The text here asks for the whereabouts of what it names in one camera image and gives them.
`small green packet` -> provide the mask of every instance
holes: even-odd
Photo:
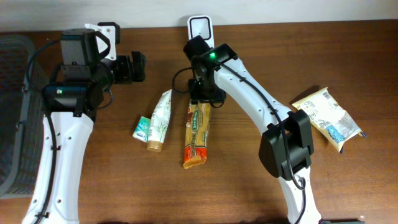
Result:
[[[141,116],[136,130],[132,134],[133,138],[143,142],[148,142],[148,132],[150,127],[150,119]]]

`wooden table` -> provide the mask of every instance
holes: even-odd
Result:
[[[312,22],[214,27],[253,77],[288,105],[312,86],[327,86],[368,138],[345,144],[344,154],[315,128],[312,189],[324,219],[367,223],[398,220],[398,21]],[[59,32],[28,33],[39,47]],[[172,117],[161,153],[132,138],[150,117],[174,73],[189,66],[182,48],[187,29],[124,29],[118,54],[147,57],[146,80],[114,85],[114,103],[99,111],[85,152],[79,191],[80,222],[237,223],[287,216],[279,182],[260,163],[260,135],[231,98],[213,110],[206,164],[184,170],[188,95],[173,93]],[[39,62],[50,73],[60,48]],[[185,87],[190,74],[178,78]],[[0,223],[20,222],[30,198],[0,201]]]

